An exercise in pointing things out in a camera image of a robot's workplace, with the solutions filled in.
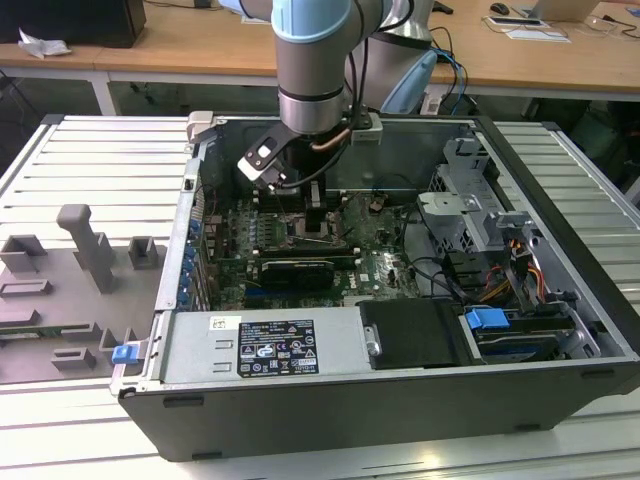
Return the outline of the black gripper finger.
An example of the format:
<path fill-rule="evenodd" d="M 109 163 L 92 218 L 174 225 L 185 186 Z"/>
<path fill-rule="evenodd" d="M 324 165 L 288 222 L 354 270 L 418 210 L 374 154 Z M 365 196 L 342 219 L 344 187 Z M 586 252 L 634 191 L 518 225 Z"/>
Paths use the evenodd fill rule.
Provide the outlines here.
<path fill-rule="evenodd" d="M 312 180 L 304 188 L 305 201 L 305 231 L 319 233 L 322 222 L 326 218 L 326 199 L 323 184 L 319 180 Z"/>

